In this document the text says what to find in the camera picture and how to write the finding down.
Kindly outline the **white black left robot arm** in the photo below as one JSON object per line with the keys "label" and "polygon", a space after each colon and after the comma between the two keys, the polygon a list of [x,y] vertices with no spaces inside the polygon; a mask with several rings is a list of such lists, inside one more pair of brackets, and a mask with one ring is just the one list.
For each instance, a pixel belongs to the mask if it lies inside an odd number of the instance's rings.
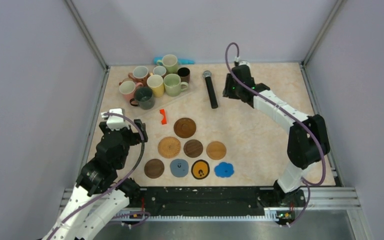
{"label": "white black left robot arm", "polygon": [[[140,202],[140,187],[129,176],[138,167],[148,141],[146,124],[118,113],[104,113],[103,133],[92,160],[80,170],[71,196],[45,240],[92,240],[123,208]],[[135,165],[117,181],[129,150],[140,145]]]}

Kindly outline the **tan wooden round coaster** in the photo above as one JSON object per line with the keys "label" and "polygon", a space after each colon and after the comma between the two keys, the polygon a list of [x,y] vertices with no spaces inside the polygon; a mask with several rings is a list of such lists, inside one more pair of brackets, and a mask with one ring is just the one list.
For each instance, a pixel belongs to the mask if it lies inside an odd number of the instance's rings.
{"label": "tan wooden round coaster", "polygon": [[206,154],[212,160],[221,160],[227,154],[226,146],[220,141],[212,141],[206,147]]}

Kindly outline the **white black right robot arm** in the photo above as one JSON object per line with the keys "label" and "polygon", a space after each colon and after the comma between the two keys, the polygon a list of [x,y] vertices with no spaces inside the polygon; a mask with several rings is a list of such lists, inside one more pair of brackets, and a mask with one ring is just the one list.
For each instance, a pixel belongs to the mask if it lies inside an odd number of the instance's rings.
{"label": "white black right robot arm", "polygon": [[331,151],[324,118],[303,113],[280,99],[267,85],[255,83],[250,67],[236,65],[226,75],[223,97],[237,99],[259,110],[280,125],[288,134],[289,164],[274,183],[273,200],[287,206],[313,164],[322,162],[323,182],[326,177],[325,155]]}

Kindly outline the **orange black smiley coaster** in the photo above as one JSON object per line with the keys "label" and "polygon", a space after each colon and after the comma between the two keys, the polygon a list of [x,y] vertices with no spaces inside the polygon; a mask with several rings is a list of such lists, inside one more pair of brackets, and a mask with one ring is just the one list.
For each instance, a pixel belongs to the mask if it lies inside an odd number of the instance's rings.
{"label": "orange black smiley coaster", "polygon": [[203,180],[210,173],[210,165],[207,161],[199,159],[192,164],[191,174],[197,180]]}

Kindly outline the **blue cloud shaped coaster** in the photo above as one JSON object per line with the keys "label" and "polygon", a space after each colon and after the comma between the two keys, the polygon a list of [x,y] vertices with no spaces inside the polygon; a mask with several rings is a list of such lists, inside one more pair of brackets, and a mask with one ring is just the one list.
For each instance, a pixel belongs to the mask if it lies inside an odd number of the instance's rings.
{"label": "blue cloud shaped coaster", "polygon": [[234,166],[228,162],[220,162],[214,168],[214,173],[219,178],[230,178],[234,173]]}

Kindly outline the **dark green mug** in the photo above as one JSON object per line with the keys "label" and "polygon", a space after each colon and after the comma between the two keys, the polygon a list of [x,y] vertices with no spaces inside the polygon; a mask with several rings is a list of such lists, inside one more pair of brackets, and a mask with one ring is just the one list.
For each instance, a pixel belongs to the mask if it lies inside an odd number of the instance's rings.
{"label": "dark green mug", "polygon": [[143,110],[150,110],[155,105],[155,97],[152,89],[148,86],[140,87],[129,101],[133,107],[140,107]]}

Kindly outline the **grey smiley silicone coaster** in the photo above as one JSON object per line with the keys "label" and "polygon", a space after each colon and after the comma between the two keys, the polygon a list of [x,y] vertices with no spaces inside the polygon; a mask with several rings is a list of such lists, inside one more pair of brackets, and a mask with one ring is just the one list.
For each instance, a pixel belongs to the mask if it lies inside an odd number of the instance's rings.
{"label": "grey smiley silicone coaster", "polygon": [[185,159],[174,159],[171,161],[170,172],[176,178],[183,178],[189,172],[189,163]]}

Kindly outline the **walnut grooved round coaster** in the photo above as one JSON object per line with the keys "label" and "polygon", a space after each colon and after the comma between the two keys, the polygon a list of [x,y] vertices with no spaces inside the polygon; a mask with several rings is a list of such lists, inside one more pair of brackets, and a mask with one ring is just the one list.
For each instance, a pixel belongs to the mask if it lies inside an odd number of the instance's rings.
{"label": "walnut grooved round coaster", "polygon": [[150,179],[159,178],[165,171],[165,165],[160,159],[151,159],[144,166],[144,174]]}

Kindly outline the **dark walnut round coaster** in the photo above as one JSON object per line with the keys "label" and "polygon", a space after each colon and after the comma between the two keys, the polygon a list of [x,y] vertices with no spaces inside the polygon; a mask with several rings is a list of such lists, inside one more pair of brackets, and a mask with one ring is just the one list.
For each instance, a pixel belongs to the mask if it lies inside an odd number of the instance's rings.
{"label": "dark walnut round coaster", "polygon": [[189,158],[197,158],[203,153],[203,144],[196,139],[188,140],[184,146],[183,151]]}

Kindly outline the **dark wooden round coaster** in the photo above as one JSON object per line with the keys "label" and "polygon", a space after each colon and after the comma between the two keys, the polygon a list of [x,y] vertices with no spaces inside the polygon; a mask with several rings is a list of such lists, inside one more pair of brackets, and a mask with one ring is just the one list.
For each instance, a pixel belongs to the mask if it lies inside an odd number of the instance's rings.
{"label": "dark wooden round coaster", "polygon": [[173,130],[178,137],[187,139],[195,134],[197,125],[191,118],[182,117],[174,123]]}

